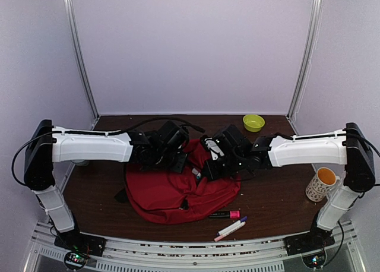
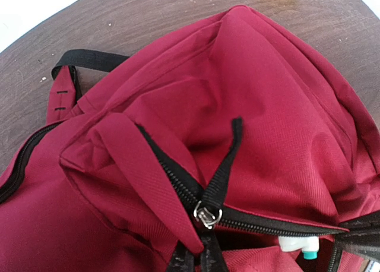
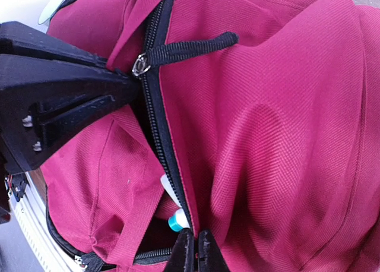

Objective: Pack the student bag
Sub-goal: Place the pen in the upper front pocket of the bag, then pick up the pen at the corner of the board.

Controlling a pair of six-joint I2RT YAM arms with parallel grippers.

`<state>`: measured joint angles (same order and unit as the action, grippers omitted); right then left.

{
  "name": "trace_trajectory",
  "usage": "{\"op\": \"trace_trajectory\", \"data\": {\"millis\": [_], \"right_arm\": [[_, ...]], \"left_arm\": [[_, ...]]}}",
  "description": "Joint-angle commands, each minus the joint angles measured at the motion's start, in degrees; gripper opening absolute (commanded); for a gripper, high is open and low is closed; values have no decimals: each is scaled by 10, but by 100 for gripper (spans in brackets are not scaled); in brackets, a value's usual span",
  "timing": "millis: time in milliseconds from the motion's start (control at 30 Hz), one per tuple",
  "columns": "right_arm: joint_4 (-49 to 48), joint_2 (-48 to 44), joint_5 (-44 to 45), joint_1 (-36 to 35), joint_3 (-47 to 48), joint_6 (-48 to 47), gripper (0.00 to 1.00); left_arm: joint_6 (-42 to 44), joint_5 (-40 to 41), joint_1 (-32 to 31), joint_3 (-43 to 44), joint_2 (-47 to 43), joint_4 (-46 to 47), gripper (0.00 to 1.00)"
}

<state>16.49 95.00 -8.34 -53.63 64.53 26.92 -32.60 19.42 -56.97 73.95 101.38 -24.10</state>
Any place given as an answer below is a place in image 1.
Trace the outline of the teal capped white marker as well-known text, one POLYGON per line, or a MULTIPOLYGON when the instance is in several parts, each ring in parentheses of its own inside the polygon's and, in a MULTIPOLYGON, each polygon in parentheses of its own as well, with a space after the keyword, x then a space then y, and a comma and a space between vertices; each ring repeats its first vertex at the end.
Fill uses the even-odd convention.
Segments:
POLYGON ((192 173, 195 175, 196 180, 200 180, 201 179, 202 175, 201 175, 201 173, 198 170, 196 170, 196 168, 192 169, 192 173))

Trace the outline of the red student backpack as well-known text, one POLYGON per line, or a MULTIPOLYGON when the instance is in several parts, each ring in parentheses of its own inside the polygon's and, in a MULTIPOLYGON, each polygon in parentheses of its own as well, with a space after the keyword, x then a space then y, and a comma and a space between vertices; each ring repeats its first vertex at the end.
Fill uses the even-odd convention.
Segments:
POLYGON ((202 220, 229 205, 241 184, 230 177, 216 181, 197 179, 193 169, 202 169, 211 154, 193 139, 185 148, 189 165, 182 173, 170 170, 143 172, 138 164, 124 167, 125 187, 115 195, 143 219, 157 224, 181 224, 202 220))

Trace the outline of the black pink highlighter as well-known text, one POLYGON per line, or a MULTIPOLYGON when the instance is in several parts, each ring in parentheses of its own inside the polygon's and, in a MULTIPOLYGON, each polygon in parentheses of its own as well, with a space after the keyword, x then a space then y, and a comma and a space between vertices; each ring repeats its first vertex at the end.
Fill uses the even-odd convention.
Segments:
POLYGON ((211 213, 209 216, 211 219, 239 219, 239 210, 229 210, 229 211, 216 211, 211 213))

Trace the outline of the purple capped white marker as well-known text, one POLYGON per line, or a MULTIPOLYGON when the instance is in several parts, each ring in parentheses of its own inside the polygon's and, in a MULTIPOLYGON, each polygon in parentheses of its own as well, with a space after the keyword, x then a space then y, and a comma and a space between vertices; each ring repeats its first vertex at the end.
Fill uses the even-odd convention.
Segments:
POLYGON ((222 230, 220 230, 220 231, 217 232, 217 236, 220 236, 220 235, 222 235, 222 234, 224 234, 224 233, 232 230, 233 228, 238 227, 241 223, 247 221, 247 219, 248 219, 248 217, 245 216, 245 217, 241 218, 240 220, 234 222, 230 226, 225 227, 224 229, 222 229, 222 230))

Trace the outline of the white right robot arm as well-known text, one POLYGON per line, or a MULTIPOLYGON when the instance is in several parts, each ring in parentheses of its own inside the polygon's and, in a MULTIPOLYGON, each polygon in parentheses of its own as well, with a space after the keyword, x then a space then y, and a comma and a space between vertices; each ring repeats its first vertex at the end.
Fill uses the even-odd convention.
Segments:
POLYGON ((221 129, 201 144, 210 152, 201 176, 216 181, 241 170, 272 169, 287 165, 331 163, 343 165, 346 176, 326 205, 315 215, 311 229, 297 241, 310 249, 324 245, 340 218, 360 195, 376 185, 374 146, 355 123, 317 135, 286 136, 276 133, 250 142, 234 125, 221 129))

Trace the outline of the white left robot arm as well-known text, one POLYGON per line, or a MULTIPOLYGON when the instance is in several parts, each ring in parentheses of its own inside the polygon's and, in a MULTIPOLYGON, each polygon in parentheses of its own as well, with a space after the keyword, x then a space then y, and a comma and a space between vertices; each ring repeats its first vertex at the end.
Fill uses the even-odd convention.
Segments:
POLYGON ((138 130, 137 125, 117 131, 83 131, 53 126, 45 119, 16 152, 25 152, 23 180, 17 183, 35 193, 61 241, 79 251, 86 244, 85 237, 56 187, 53 165, 105 160, 136 164, 143 171, 169 169, 180 173, 185 166, 190 124, 179 118, 164 121, 159 129, 148 132, 138 130))

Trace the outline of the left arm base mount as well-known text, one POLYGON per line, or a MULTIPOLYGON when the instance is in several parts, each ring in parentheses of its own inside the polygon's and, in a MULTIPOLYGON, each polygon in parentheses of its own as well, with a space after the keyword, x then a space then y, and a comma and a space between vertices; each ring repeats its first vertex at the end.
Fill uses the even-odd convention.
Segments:
POLYGON ((101 257, 105 248, 106 239, 81 233, 76 218, 73 217, 73 220, 74 228, 68 232, 60 232, 55 224, 53 224, 53 228, 56 231, 54 245, 79 254, 101 257))

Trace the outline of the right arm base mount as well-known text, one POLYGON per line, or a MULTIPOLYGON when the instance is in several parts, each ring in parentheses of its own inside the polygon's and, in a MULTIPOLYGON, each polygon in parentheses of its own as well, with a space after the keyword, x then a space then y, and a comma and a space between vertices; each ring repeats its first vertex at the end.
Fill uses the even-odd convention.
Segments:
POLYGON ((288 256, 291 256, 323 249, 326 246, 335 244, 335 240, 332 236, 332 231, 312 228, 307 233, 284 238, 284 244, 288 256))

